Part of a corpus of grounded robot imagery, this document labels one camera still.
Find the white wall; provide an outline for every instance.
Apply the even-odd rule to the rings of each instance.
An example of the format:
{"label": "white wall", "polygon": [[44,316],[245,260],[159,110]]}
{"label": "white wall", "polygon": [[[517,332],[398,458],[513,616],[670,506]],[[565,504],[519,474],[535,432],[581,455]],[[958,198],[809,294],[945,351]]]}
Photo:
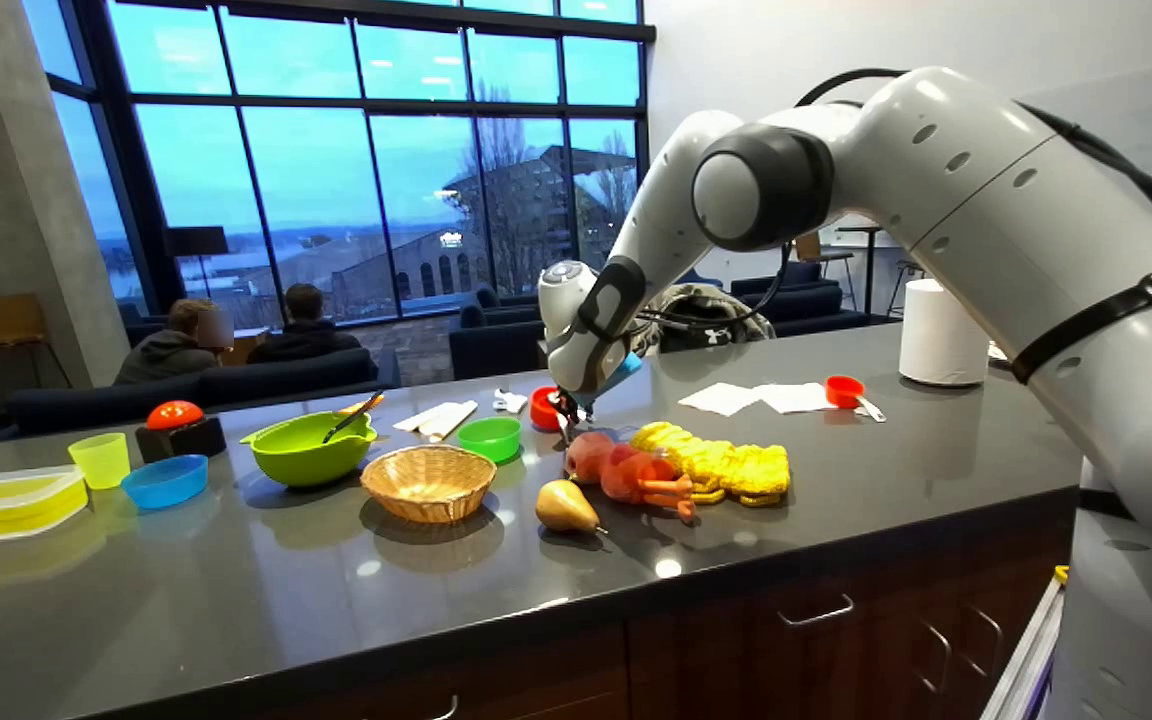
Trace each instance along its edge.
{"label": "white wall", "polygon": [[[653,147],[702,108],[757,120],[834,72],[952,65],[1152,171],[1152,0],[653,0],[647,20],[662,33]],[[707,256],[702,268],[766,277],[770,260]]]}

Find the green bowl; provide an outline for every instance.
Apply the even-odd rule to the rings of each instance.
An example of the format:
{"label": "green bowl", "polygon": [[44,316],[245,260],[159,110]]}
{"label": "green bowl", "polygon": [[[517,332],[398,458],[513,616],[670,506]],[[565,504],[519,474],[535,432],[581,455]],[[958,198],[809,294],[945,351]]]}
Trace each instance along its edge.
{"label": "green bowl", "polygon": [[342,421],[338,411],[293,415],[254,432],[245,445],[254,449],[256,468],[277,482],[290,489],[327,482],[358,471],[367,449],[376,445],[373,415],[358,415],[323,445],[338,421]]}
{"label": "green bowl", "polygon": [[523,423],[517,415],[480,415],[462,423],[457,449],[470,449],[494,465],[523,455]]}

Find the kitchen counter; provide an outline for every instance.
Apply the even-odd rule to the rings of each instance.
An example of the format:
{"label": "kitchen counter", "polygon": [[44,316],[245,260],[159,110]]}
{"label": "kitchen counter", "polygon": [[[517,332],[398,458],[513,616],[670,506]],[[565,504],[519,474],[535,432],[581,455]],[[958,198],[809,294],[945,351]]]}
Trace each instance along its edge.
{"label": "kitchen counter", "polygon": [[[92,714],[281,681],[293,692],[295,676],[323,681],[316,666],[442,646],[470,628],[606,611],[722,573],[1071,494],[1082,453],[1011,376],[991,372],[969,392],[916,388],[895,376],[895,341],[895,323],[794,334],[678,351],[630,376],[597,403],[597,423],[633,432],[663,415],[697,437],[786,445],[796,491],[786,506],[703,506],[697,529],[601,504],[601,545],[535,529],[534,494],[565,471],[554,437],[529,432],[523,458],[501,468],[480,515],[403,529],[351,478],[283,491],[245,453],[245,432],[323,403],[227,411],[227,453],[214,458],[204,501],[136,515],[106,491],[66,529],[0,545],[0,714]],[[827,372],[864,376],[887,421],[776,415],[766,403],[730,421],[678,403],[718,380]],[[498,388],[534,392],[541,380],[398,388],[376,411],[386,440],[373,453],[411,445],[392,423],[422,407],[480,398],[487,411]],[[69,440],[0,445],[0,468],[66,465]]]}

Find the person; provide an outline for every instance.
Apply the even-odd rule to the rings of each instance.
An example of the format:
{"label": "person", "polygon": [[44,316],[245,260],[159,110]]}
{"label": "person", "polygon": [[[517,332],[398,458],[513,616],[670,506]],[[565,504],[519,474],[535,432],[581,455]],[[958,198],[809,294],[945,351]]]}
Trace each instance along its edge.
{"label": "person", "polygon": [[293,283],[283,294],[290,328],[281,334],[270,334],[254,349],[247,362],[281,362],[281,360],[308,360],[342,349],[361,349],[358,334],[338,332],[332,320],[323,320],[323,291],[312,283]]}
{"label": "person", "polygon": [[174,376],[201,376],[226,362],[227,341],[226,320],[207,301],[178,301],[168,313],[168,328],[146,334],[117,385],[151,385]]}

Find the yellow tray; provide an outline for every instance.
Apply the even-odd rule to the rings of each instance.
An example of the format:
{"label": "yellow tray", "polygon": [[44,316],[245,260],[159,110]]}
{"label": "yellow tray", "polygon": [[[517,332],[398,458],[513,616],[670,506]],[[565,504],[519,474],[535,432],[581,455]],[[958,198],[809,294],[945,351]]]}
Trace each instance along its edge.
{"label": "yellow tray", "polygon": [[89,506],[75,468],[0,471],[0,541],[42,535]]}

